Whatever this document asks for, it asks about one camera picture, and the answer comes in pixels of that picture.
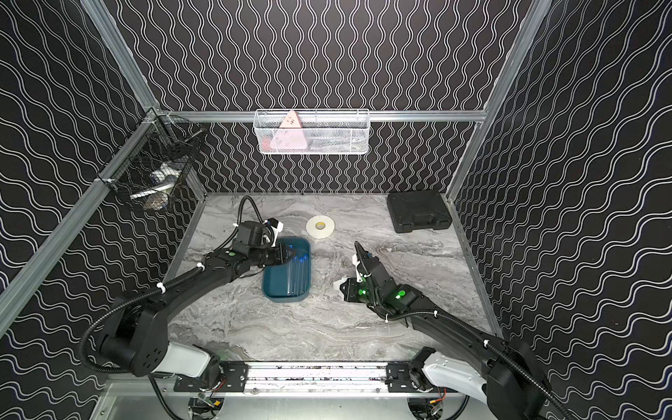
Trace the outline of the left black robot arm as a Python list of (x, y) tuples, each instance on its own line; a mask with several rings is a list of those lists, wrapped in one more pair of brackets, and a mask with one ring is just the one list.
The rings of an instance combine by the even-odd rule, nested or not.
[(168, 325), (192, 303), (251, 269), (290, 262), (292, 250), (278, 241), (283, 228), (274, 218), (241, 222), (231, 245), (206, 254), (190, 271), (158, 283), (150, 292), (117, 299), (80, 339), (77, 352), (82, 365), (104, 374), (175, 374), (212, 386), (220, 375), (219, 356), (170, 341)]

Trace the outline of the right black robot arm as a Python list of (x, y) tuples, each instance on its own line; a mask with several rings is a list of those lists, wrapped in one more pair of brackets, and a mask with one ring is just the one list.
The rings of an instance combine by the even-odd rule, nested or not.
[(415, 287), (397, 283), (378, 257), (355, 244), (355, 276), (341, 285), (346, 302), (367, 306), (385, 322), (404, 322), (446, 348), (416, 358), (423, 386), (451, 389), (488, 406), (498, 419), (540, 419), (544, 404), (574, 416), (552, 392), (531, 347), (505, 341), (436, 305)]

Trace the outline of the blue capped test tube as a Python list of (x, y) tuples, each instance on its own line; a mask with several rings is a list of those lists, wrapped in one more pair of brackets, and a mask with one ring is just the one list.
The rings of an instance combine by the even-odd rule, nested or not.
[(300, 286), (300, 278), (301, 278), (301, 265), (300, 265), (300, 260), (301, 260), (301, 259), (302, 259), (302, 257), (296, 257), (296, 266), (295, 266), (295, 268), (296, 268), (296, 275), (295, 275), (295, 278), (294, 278), (294, 280), (295, 280), (295, 283), (294, 283), (294, 286), (295, 286), (295, 290), (294, 290), (294, 292), (295, 292), (295, 294), (294, 294), (294, 295), (295, 295), (295, 296), (299, 296), (299, 295), (302, 295), (302, 294), (303, 294), (303, 293), (301, 293), (301, 290), (300, 290), (300, 288), (301, 288), (301, 286)]
[(296, 275), (296, 257), (292, 258), (288, 264), (287, 268), (287, 295), (288, 296), (293, 296), (295, 294), (295, 275)]
[(311, 262), (310, 256), (304, 255), (300, 260), (301, 265), (301, 278), (300, 278), (300, 290), (301, 293), (306, 293), (310, 288), (311, 283)]

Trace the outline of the white wipe cloth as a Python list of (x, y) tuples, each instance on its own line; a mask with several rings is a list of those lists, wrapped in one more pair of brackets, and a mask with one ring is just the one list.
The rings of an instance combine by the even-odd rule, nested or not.
[(348, 281), (348, 278), (341, 278), (341, 279), (335, 281), (334, 282), (334, 290), (336, 290), (336, 292), (342, 292), (342, 289), (343, 289), (342, 285), (344, 285), (347, 281)]

